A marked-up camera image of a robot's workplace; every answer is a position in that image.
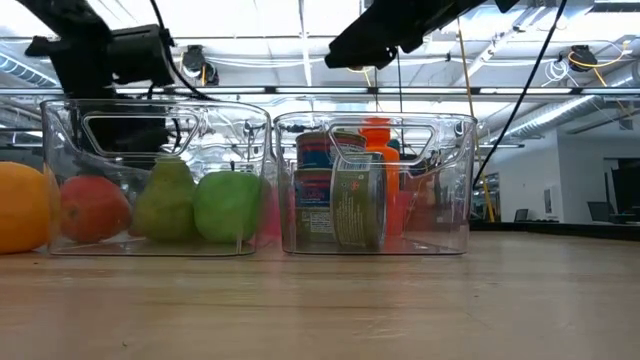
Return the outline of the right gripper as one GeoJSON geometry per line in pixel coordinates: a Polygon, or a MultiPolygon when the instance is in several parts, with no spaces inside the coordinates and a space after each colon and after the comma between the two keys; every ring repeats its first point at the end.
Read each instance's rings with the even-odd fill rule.
{"type": "Polygon", "coordinates": [[[375,67],[395,59],[395,48],[413,51],[425,34],[441,28],[486,0],[373,0],[372,4],[329,44],[329,68],[375,67]]]}

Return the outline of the silver ventilation duct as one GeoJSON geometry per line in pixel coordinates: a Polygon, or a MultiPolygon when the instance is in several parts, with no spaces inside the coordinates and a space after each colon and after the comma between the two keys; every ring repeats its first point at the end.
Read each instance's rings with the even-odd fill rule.
{"type": "Polygon", "coordinates": [[[593,112],[597,106],[604,103],[607,96],[614,95],[640,95],[640,68],[612,77],[607,88],[584,88],[576,98],[545,105],[516,118],[508,127],[505,138],[542,133],[593,112]]]}

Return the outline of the black desk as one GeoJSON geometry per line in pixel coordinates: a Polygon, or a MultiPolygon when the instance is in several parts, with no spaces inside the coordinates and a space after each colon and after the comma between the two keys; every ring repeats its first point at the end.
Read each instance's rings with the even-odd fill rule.
{"type": "Polygon", "coordinates": [[[471,231],[527,232],[640,242],[640,226],[616,224],[568,224],[556,222],[471,222],[471,231]]]}

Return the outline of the green pear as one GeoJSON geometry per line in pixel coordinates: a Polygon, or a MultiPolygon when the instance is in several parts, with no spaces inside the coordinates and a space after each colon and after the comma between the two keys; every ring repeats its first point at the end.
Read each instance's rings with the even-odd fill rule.
{"type": "Polygon", "coordinates": [[[132,235],[161,243],[180,243],[195,237],[193,199],[196,184],[179,157],[157,158],[132,212],[132,235]]]}

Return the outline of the silver lid tin can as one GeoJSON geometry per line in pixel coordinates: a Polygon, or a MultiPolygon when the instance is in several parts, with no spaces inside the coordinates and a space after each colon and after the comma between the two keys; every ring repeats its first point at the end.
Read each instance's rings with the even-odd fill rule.
{"type": "Polygon", "coordinates": [[[336,159],[330,214],[334,238],[345,252],[378,252],[386,231],[386,169],[379,152],[336,159]]]}

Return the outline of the black overhead rail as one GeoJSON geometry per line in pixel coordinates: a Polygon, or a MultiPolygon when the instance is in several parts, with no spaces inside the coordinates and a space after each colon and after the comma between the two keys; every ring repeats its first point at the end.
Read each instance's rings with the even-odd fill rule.
{"type": "MultiPolygon", "coordinates": [[[[125,95],[146,94],[147,88],[126,87],[116,91],[125,95]]],[[[508,95],[515,96],[523,92],[523,88],[516,87],[471,87],[472,95],[508,95]]],[[[463,87],[207,87],[198,91],[205,95],[247,95],[247,94],[283,94],[283,95],[419,95],[419,96],[449,96],[467,94],[463,87]]],[[[168,89],[154,89],[156,93],[187,94],[187,88],[175,87],[168,89]]],[[[61,88],[0,88],[0,95],[61,95],[61,88]]],[[[640,96],[640,87],[533,87],[527,90],[527,95],[540,96],[640,96]]]]}

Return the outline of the orange fruit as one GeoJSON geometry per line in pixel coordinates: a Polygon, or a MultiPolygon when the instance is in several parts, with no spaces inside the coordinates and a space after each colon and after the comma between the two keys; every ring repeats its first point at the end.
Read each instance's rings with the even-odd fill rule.
{"type": "Polygon", "coordinates": [[[59,233],[60,193],[51,169],[0,161],[0,255],[49,245],[59,233]]]}

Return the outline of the black monitor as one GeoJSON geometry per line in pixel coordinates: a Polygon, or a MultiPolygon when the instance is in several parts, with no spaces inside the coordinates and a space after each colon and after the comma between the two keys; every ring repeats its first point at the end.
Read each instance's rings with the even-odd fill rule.
{"type": "Polygon", "coordinates": [[[612,179],[618,212],[640,212],[640,158],[619,159],[612,179]]]}

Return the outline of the green apple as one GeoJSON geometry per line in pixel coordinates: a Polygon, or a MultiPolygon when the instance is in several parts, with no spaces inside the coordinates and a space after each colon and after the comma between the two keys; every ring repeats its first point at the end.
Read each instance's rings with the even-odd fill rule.
{"type": "Polygon", "coordinates": [[[262,180],[252,173],[222,171],[205,175],[193,201],[199,234],[210,243],[250,240],[262,210],[262,180]]]}

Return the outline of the red apple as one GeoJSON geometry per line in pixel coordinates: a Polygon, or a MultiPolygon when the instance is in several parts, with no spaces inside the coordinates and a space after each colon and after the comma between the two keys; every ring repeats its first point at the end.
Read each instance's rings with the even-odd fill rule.
{"type": "Polygon", "coordinates": [[[97,175],[67,179],[61,192],[62,234],[79,244],[93,244],[126,230],[130,204],[112,181],[97,175]]]}

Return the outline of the orange plastic bottle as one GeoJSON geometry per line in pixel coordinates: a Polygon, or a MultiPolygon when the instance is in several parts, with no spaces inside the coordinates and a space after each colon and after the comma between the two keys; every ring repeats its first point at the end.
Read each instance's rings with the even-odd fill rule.
{"type": "Polygon", "coordinates": [[[365,119],[366,127],[360,130],[360,134],[366,138],[366,150],[379,152],[385,162],[386,172],[386,236],[398,238],[402,234],[402,214],[398,205],[400,192],[399,167],[400,153],[389,145],[391,141],[391,129],[387,127],[388,118],[368,117],[365,119]]]}

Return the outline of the clear plastic bin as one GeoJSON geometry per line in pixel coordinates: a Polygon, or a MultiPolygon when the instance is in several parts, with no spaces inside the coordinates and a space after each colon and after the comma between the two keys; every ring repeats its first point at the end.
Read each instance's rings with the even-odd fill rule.
{"type": "Polygon", "coordinates": [[[458,255],[467,250],[474,164],[474,118],[458,114],[295,112],[274,121],[282,248],[305,255],[458,255]],[[390,146],[400,153],[400,191],[419,194],[419,219],[378,252],[345,252],[334,238],[328,209],[298,208],[296,138],[308,132],[360,134],[368,117],[388,118],[390,146]]]}
{"type": "Polygon", "coordinates": [[[241,256],[263,244],[261,225],[265,220],[264,201],[269,184],[265,177],[269,149],[270,119],[263,110],[236,102],[178,100],[150,101],[163,106],[169,143],[161,152],[106,152],[88,128],[89,121],[107,114],[86,115],[83,128],[97,151],[90,153],[74,142],[74,100],[48,100],[42,106],[44,160],[54,174],[60,193],[59,233],[48,246],[54,255],[110,256],[241,256]],[[189,167],[196,187],[207,174],[222,171],[252,173],[262,180],[262,210],[257,231],[245,242],[218,244],[207,242],[195,225],[195,237],[187,242],[161,243],[130,231],[137,196],[143,191],[157,158],[179,157],[189,167]],[[119,234],[93,244],[79,244],[62,234],[62,184],[78,175],[97,175],[116,184],[131,208],[131,223],[119,234]]]}

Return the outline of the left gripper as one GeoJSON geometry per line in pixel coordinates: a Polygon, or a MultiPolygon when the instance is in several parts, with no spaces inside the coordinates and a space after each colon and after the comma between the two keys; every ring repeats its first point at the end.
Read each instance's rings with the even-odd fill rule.
{"type": "Polygon", "coordinates": [[[106,152],[161,152],[169,143],[163,106],[150,101],[138,101],[118,95],[115,99],[75,99],[74,142],[90,153],[96,154],[90,136],[83,128],[86,115],[107,114],[89,121],[88,128],[99,147],[106,152]]]}

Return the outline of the black ceiling device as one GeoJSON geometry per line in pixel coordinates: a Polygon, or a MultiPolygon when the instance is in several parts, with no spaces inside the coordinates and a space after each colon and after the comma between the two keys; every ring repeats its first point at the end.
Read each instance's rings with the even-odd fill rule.
{"type": "Polygon", "coordinates": [[[196,85],[218,86],[218,70],[206,59],[203,49],[202,45],[188,45],[181,55],[181,71],[187,78],[194,80],[196,85]]]}
{"type": "Polygon", "coordinates": [[[572,45],[567,56],[569,67],[576,72],[588,72],[598,64],[588,45],[572,45]]]}

